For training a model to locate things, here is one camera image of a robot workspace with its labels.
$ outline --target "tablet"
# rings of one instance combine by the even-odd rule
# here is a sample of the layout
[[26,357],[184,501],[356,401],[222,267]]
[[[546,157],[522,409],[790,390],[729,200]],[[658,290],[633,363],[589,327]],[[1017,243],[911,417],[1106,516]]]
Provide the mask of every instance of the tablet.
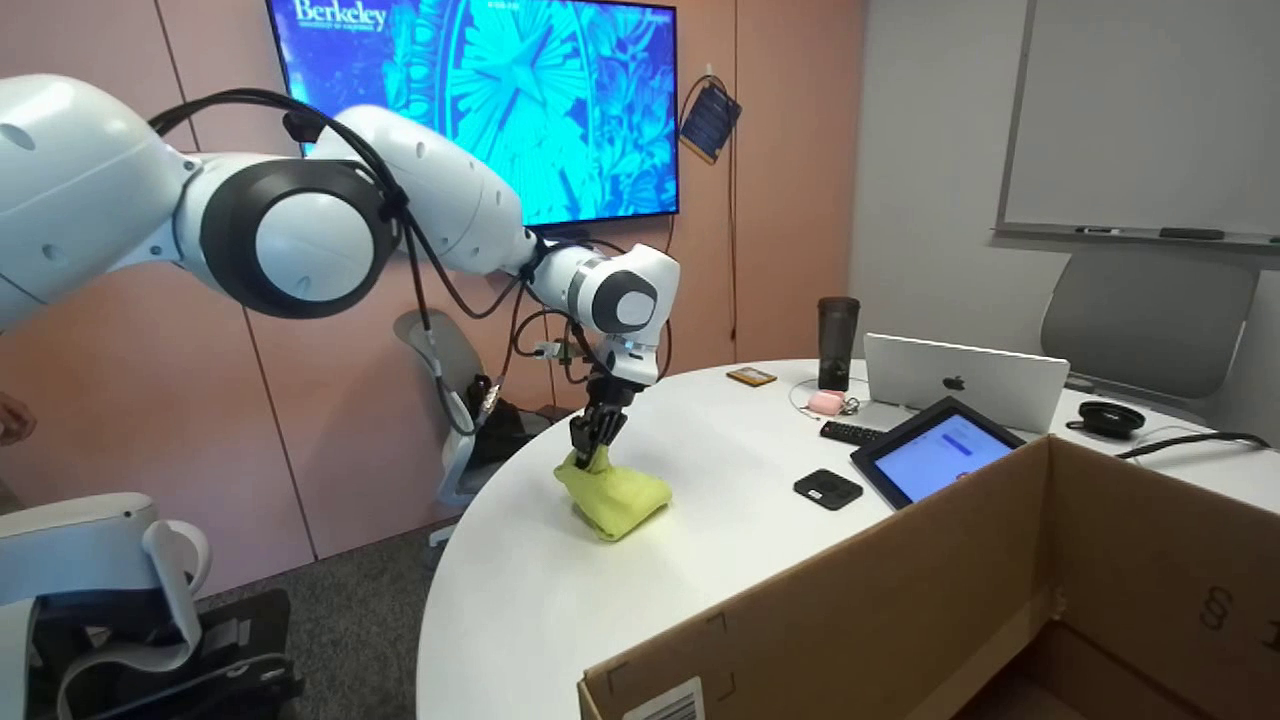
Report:
[[896,426],[879,446],[852,451],[852,463],[885,492],[892,507],[919,503],[923,498],[986,468],[1025,439],[981,417],[976,409],[945,398],[923,411]]

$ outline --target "yellow sponge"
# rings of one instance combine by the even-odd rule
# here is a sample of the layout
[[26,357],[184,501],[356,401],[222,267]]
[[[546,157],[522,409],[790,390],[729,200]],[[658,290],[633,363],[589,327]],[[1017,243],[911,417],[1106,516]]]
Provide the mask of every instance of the yellow sponge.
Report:
[[617,468],[608,449],[597,449],[589,468],[575,468],[566,455],[554,468],[554,479],[566,490],[570,507],[610,544],[670,503],[670,490],[663,479]]

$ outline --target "wall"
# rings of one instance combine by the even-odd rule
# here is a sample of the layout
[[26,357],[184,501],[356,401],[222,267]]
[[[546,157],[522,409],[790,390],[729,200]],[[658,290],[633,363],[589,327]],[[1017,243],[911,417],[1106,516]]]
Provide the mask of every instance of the wall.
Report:
[[[675,8],[680,89],[717,70],[739,93],[742,126],[721,166],[680,151],[682,213],[670,226],[608,229],[604,240],[658,243],[682,266],[670,368],[802,357],[811,302],[848,290],[862,3]],[[278,89],[258,0],[117,0],[91,19],[84,0],[0,0],[0,12],[0,77],[84,77],[138,115],[231,86]],[[216,110],[173,143],[292,151],[277,119]],[[307,324],[242,314],[173,267],[104,275],[0,337],[0,394],[34,417],[34,437],[0,451],[0,498],[43,503],[138,490],[210,537],[209,590],[421,527],[442,429],[392,337],[407,310],[405,266],[360,310]],[[496,371],[503,314],[465,327]],[[545,363],[517,363],[503,394],[522,409],[580,403],[580,390]]]
[[[873,0],[856,168],[861,327],[1040,350],[1069,247],[990,243],[1025,0]],[[1269,273],[1218,426],[1280,439],[1280,283]]]

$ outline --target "orange wall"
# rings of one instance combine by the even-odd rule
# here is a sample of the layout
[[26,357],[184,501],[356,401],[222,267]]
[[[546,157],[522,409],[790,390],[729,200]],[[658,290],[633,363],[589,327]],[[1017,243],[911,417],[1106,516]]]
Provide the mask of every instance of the orange wall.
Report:
[[[680,151],[682,213],[608,229],[682,266],[675,368],[807,357],[816,295],[848,290],[861,0],[680,0],[682,89],[717,70],[742,101],[721,166]],[[258,0],[3,0],[0,77],[73,71],[136,111],[231,86],[278,89]],[[277,111],[216,110],[181,147],[292,151]],[[173,267],[117,273],[0,337],[0,394],[34,437],[0,449],[23,503],[150,492],[216,549],[209,590],[270,578],[433,520],[438,422],[392,319],[405,261],[350,314],[263,319]],[[496,371],[508,316],[465,324]],[[575,409],[560,371],[517,362],[508,401]]]

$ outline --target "laptop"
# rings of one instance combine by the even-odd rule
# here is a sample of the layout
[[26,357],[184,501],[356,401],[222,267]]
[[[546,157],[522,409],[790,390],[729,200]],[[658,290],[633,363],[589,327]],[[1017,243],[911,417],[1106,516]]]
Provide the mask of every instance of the laptop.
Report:
[[945,398],[957,398],[986,422],[1035,437],[1047,431],[1072,368],[1058,357],[892,332],[862,332],[862,362],[873,409],[886,403],[919,411]]

